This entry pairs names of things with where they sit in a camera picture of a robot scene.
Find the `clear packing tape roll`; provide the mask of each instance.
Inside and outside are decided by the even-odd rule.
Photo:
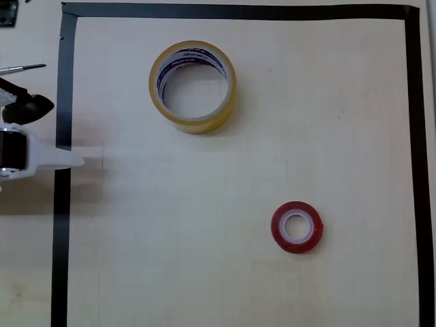
[[[228,91],[217,109],[206,116],[185,118],[165,105],[165,86],[171,75],[187,65],[209,65],[217,69],[228,82]],[[153,64],[149,91],[154,105],[175,127],[185,133],[203,134],[222,126],[232,115],[236,98],[236,74],[227,56],[212,44],[202,41],[177,43],[161,53]]]

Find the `white plastic part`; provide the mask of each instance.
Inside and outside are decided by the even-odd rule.
[[[305,236],[303,236],[302,238],[294,238],[291,237],[285,229],[285,224],[286,221],[288,219],[290,219],[292,216],[301,216],[303,217],[306,222],[307,222],[307,234]],[[312,218],[303,210],[298,210],[298,209],[294,209],[294,210],[290,210],[288,212],[286,212],[282,218],[280,219],[280,234],[282,235],[282,237],[284,239],[286,239],[288,242],[294,243],[294,244],[301,244],[306,242],[307,240],[310,239],[310,237],[313,234],[313,220]]]
[[[0,181],[33,176],[37,168],[66,169],[84,165],[83,157],[67,150],[41,143],[34,132],[21,125],[0,125],[0,131],[17,131],[27,137],[27,165],[24,170],[0,169]]]

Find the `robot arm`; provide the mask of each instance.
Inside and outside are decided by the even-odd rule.
[[[49,99],[29,95],[26,89],[2,78],[0,89],[16,96],[2,112],[5,124],[0,124],[0,182],[33,176],[37,168],[65,169],[84,164],[81,156],[40,142],[33,131],[22,126],[49,113],[55,106]]]

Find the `screwdriver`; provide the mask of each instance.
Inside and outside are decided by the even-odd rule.
[[[45,63],[40,63],[38,65],[2,68],[2,69],[0,69],[0,75],[22,72],[23,70],[28,70],[28,69],[33,69],[33,68],[41,68],[41,67],[46,67],[46,66],[47,65]]]

